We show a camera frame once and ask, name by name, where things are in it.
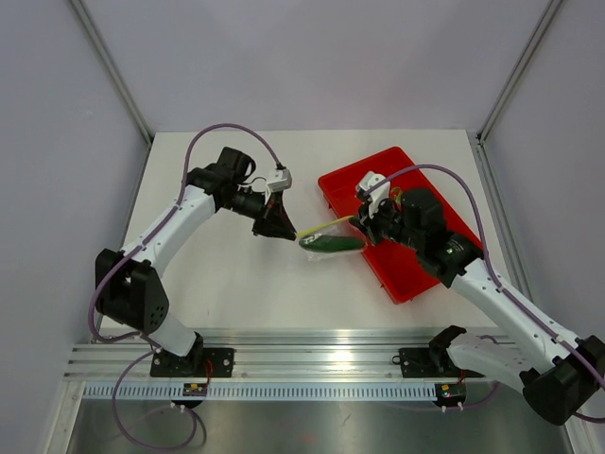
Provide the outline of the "clear zip top bag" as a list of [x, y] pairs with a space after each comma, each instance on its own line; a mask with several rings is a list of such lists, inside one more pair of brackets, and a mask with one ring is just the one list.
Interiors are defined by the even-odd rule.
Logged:
[[337, 218], [297, 234], [297, 244], [309, 261], [320, 261], [367, 248], [367, 239], [353, 226], [353, 216]]

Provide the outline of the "green cucumber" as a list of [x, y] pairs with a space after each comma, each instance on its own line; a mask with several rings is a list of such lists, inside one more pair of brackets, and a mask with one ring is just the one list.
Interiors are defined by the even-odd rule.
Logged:
[[356, 236], [315, 234], [300, 239], [299, 245], [311, 253], [345, 253], [363, 250], [366, 242]]

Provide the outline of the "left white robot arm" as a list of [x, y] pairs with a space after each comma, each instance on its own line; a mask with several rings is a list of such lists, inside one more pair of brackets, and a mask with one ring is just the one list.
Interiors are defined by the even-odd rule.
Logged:
[[256, 236], [294, 240], [296, 229], [283, 203], [290, 171], [277, 165], [255, 191], [247, 179], [256, 163], [224, 148], [217, 161], [184, 175], [178, 197], [136, 240], [119, 251], [103, 250], [95, 261], [93, 312], [131, 328], [148, 341], [172, 373], [196, 375], [204, 366], [202, 336], [170, 312], [162, 276], [189, 237], [221, 209], [252, 221]]

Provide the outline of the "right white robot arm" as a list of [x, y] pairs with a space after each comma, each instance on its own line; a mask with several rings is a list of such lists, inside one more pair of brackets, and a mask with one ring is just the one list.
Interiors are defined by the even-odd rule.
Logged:
[[515, 360], [499, 345], [449, 328], [428, 354], [435, 372], [469, 368], [505, 384], [556, 426], [582, 416], [580, 408], [604, 386], [603, 340], [581, 338], [509, 287], [486, 250], [448, 228], [442, 203], [430, 189], [412, 188], [400, 202], [374, 188], [358, 188], [356, 195], [361, 205], [352, 224], [372, 244], [388, 240], [408, 247], [426, 273], [478, 307], [524, 354]]

